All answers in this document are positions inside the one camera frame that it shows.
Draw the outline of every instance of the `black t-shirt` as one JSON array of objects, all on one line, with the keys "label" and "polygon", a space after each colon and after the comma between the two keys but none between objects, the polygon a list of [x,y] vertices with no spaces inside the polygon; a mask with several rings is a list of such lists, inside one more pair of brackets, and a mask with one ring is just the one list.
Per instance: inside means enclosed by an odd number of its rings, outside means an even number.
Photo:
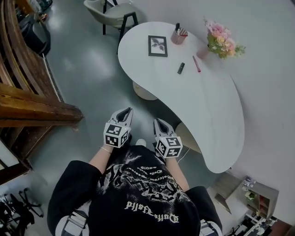
[{"label": "black t-shirt", "polygon": [[88,200],[89,235],[194,235],[200,220],[221,223],[204,187],[183,192],[163,160],[143,146],[114,153],[102,175],[94,166],[72,161],[48,206],[51,233],[64,216]]}]

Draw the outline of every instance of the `wooden railing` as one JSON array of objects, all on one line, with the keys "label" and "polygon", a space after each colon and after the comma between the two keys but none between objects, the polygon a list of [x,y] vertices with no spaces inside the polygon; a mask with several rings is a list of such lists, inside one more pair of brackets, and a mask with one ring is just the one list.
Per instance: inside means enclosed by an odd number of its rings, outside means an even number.
[{"label": "wooden railing", "polygon": [[60,102],[43,58],[26,46],[14,0],[0,0],[0,36],[0,139],[20,162],[3,166],[2,184],[31,168],[27,158],[54,126],[75,125],[83,115]]}]

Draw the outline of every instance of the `flower vase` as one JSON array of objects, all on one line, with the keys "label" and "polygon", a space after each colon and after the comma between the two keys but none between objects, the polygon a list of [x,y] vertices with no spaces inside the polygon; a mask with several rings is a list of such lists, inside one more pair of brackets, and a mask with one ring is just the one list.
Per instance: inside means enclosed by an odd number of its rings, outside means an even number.
[{"label": "flower vase", "polygon": [[197,57],[204,60],[206,59],[207,55],[209,54],[208,47],[203,47],[200,50],[197,51]]}]

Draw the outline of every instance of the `bracelet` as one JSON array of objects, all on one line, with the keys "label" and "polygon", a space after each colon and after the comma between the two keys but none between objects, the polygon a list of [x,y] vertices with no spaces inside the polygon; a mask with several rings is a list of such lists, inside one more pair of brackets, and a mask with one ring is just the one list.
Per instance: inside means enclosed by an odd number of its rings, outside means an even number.
[{"label": "bracelet", "polygon": [[108,152],[109,154],[112,154],[109,150],[106,150],[106,149],[103,148],[103,147],[100,147],[100,148],[102,148],[103,150],[105,150],[105,151]]}]

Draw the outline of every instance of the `white table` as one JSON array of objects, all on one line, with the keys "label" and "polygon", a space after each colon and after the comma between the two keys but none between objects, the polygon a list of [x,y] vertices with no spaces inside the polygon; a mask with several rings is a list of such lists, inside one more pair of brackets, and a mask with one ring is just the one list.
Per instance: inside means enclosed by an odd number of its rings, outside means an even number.
[{"label": "white table", "polygon": [[[244,117],[240,98],[221,60],[211,53],[196,57],[202,42],[194,35],[181,45],[171,42],[175,25],[148,22],[122,38],[119,62],[136,84],[164,102],[186,125],[203,154],[209,170],[221,173],[238,159],[244,144]],[[165,36],[168,57],[148,56],[148,35]],[[198,73],[192,56],[201,69]],[[177,73],[180,64],[185,67]]]}]

